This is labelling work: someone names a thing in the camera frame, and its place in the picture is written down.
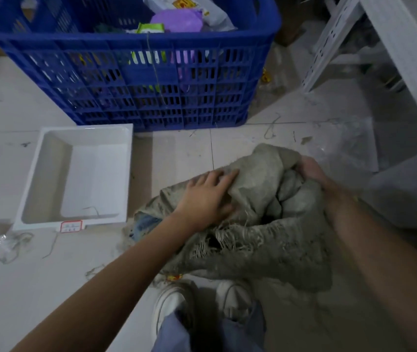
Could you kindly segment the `white plastic tray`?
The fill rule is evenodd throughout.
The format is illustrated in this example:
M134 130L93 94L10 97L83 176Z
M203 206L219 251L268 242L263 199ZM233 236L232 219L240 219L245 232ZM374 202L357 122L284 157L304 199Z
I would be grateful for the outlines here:
M12 230L125 223L133 135L132 124L42 128Z

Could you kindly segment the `white sneaker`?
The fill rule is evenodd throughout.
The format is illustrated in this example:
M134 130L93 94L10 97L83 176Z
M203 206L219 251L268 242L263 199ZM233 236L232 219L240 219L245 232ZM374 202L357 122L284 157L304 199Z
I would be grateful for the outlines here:
M176 312L182 317L182 325L190 332L196 325L195 295L192 282L171 282L162 289L158 296L153 312L151 336L156 340L164 319Z
M221 318L244 324L251 315L255 297L246 282L222 280L215 301Z

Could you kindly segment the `person's right forearm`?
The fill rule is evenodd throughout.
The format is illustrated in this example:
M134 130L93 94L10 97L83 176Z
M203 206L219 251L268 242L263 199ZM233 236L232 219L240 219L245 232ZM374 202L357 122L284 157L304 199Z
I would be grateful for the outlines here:
M388 230L336 184L324 185L333 229L417 351L417 249Z

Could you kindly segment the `person's left forearm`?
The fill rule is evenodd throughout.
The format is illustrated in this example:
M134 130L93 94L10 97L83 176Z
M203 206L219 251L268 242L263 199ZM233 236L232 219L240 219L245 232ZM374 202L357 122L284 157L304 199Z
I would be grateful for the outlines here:
M64 301L11 352L105 352L158 272L197 231L188 216L171 214Z

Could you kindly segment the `clear plastic sheet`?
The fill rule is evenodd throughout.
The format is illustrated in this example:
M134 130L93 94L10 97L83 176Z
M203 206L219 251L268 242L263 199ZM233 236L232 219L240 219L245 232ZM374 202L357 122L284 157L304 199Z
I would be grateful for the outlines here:
M310 155L330 173L340 169L356 170L365 175L379 171L374 121L371 117L333 118L314 122L313 135L301 138Z

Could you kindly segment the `blue jeans leg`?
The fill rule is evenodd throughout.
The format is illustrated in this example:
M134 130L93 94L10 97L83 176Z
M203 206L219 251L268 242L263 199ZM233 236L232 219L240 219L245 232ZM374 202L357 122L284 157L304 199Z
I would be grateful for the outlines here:
M190 332L182 323L186 314L177 308L164 318L151 352L265 352L266 322L255 300L245 320L217 318L202 331Z

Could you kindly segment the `purple packet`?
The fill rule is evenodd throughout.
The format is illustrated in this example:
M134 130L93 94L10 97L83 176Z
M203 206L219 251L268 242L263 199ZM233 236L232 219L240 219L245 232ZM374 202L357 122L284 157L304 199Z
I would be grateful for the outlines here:
M162 24L169 33L199 33L204 27L202 12L192 8L159 11L150 23Z

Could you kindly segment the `green and white packet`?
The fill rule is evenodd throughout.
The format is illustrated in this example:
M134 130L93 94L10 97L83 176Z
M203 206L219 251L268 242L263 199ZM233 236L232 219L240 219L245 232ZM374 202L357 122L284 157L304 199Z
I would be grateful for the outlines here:
M162 23L139 23L136 29L136 34L148 34L148 33L165 33L165 27Z

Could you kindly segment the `person's left hand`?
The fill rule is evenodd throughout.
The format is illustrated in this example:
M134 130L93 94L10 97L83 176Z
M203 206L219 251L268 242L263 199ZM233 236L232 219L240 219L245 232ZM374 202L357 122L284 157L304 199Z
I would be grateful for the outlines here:
M218 185L205 185L208 173L198 177L196 187L190 190L185 189L176 209L171 214L171 217L192 233L221 223L223 220L216 220L217 208L227 203L233 203L229 199L228 190L237 178L239 169L227 174L224 172Z

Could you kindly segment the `person's right hand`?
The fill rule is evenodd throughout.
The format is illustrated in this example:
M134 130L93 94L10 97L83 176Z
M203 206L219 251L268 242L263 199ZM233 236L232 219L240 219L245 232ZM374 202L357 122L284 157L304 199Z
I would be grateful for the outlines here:
M302 155L295 170L304 179L311 179L320 184L322 190L330 200L340 199L341 187L323 171L319 163L312 157Z

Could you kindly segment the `frayed burlap sack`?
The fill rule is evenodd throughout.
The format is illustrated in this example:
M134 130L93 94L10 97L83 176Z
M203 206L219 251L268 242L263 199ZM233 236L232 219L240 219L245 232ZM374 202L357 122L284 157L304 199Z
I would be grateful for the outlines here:
M261 143L222 167L238 169L227 193L236 211L192 236L159 272L208 279L270 278L310 293L332 286L321 186L295 166L300 153Z

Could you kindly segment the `white and yellow bag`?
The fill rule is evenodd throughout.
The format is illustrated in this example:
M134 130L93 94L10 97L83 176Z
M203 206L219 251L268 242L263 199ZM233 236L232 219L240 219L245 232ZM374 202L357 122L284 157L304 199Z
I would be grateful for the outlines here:
M143 0L155 15L164 11L188 10L198 16L212 31L233 31L237 27L233 24L228 14L222 10L213 0Z

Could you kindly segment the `blue plastic crate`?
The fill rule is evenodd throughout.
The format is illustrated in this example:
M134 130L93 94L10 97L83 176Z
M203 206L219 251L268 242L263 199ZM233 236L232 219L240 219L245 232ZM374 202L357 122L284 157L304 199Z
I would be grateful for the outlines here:
M281 16L275 0L213 0L237 30L130 30L153 12L143 0L0 0L0 48L77 125L135 131L245 124Z

